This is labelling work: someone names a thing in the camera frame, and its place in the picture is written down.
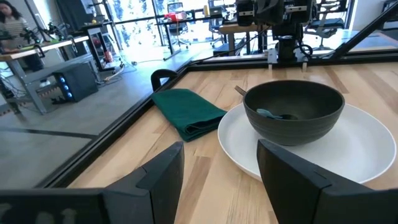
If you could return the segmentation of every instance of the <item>gray floor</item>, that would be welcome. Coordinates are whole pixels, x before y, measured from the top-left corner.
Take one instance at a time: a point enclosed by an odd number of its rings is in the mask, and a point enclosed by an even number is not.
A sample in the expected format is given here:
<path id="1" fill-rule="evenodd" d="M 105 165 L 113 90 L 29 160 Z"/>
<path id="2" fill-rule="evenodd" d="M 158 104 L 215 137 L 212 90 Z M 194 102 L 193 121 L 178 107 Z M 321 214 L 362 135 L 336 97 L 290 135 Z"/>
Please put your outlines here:
<path id="1" fill-rule="evenodd" d="M 355 32 L 341 31 L 336 37 L 325 40 L 325 46 L 335 48 L 353 35 Z M 311 35 L 306 35 L 304 41 L 312 47 L 317 47 L 320 43 L 320 39 Z M 270 47 L 272 43 L 272 37 L 269 37 Z M 254 42 L 251 45 L 256 50 L 257 44 Z M 369 46 L 398 47 L 395 42 L 372 36 L 357 47 Z M 161 52 L 158 55 L 165 52 L 164 48 L 159 51 Z M 131 58 L 126 52 L 128 50 L 124 52 L 127 61 L 140 59 L 139 53 L 134 49 L 130 51 L 135 54 L 131 55 Z M 181 53 L 166 62 L 163 60 L 142 62 L 136 67 L 126 67 L 120 76 L 120 81 L 100 88 L 99 92 L 79 103 L 51 105 L 50 98 L 60 95 L 59 91 L 53 91 L 44 96 L 45 104 L 51 113 L 39 115 L 35 108 L 28 104 L 25 105 L 26 108 L 21 108 L 20 115 L 9 113 L 0 116 L 0 189 L 33 187 L 90 140 L 45 134 L 10 133 L 2 131 L 2 128 L 98 135 L 140 99 L 152 93 L 150 84 L 152 72 L 160 68 L 176 70 L 192 57 L 204 58 L 210 55 L 213 55 L 213 52 L 209 43 L 193 44 L 190 50 L 182 47 Z"/>

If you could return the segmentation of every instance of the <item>folded cloth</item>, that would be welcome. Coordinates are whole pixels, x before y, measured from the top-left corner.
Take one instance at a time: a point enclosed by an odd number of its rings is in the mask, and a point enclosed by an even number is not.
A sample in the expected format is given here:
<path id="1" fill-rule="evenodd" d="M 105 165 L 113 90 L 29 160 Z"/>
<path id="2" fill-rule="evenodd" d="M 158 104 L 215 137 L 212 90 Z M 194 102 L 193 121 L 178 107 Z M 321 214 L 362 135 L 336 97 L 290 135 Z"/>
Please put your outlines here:
<path id="1" fill-rule="evenodd" d="M 225 111 L 185 89 L 154 93 L 152 99 L 184 141 L 192 141 L 216 130 Z"/>

